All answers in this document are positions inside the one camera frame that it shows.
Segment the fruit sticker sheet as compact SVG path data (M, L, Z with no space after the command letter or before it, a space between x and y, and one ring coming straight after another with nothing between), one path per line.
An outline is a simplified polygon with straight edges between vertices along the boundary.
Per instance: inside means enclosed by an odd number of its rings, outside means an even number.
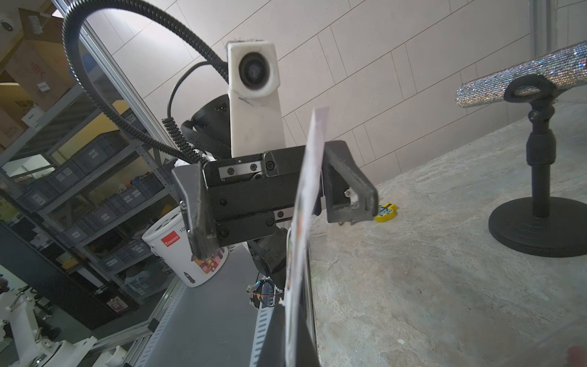
M319 184L325 148L327 107L314 109L310 132L304 150L293 219L287 241L287 281L284 295L285 339L284 364L296 365L299 301L303 290L304 267L307 264L307 240L310 222L319 196Z

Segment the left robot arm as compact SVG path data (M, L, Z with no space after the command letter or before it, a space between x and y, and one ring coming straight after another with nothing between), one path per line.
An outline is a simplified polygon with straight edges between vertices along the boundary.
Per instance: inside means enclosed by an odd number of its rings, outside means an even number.
M281 111L278 54L228 35L247 1L64 1L73 76L119 128L183 165L172 171L195 260L250 249L283 287L287 241L303 221L375 218L378 192L346 142L294 143Z

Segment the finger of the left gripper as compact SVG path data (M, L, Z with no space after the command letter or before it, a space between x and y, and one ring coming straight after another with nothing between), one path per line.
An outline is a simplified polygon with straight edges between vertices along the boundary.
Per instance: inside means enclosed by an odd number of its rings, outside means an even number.
M220 248L220 243L202 165L175 167L172 178L180 196L180 212L192 254L200 260L209 258Z
M329 223L359 223L378 214L378 191L365 176L344 141L327 142L322 166Z

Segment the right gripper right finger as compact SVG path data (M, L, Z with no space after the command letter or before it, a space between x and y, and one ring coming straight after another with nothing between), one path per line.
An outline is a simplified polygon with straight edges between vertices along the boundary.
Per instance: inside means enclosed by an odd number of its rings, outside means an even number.
M297 365L320 367L310 272L310 243L307 243L304 260L300 301L301 311L299 313L297 335Z

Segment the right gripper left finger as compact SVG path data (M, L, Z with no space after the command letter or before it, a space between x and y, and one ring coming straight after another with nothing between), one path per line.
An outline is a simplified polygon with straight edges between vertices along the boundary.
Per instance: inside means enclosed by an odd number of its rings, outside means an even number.
M277 304L258 312L254 333L254 366L285 366L285 311Z

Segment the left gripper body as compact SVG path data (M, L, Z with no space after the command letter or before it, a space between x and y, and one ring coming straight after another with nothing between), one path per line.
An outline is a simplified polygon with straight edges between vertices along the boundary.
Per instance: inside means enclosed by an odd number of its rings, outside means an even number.
M269 236L293 220L304 152L298 146L203 166L219 246Z

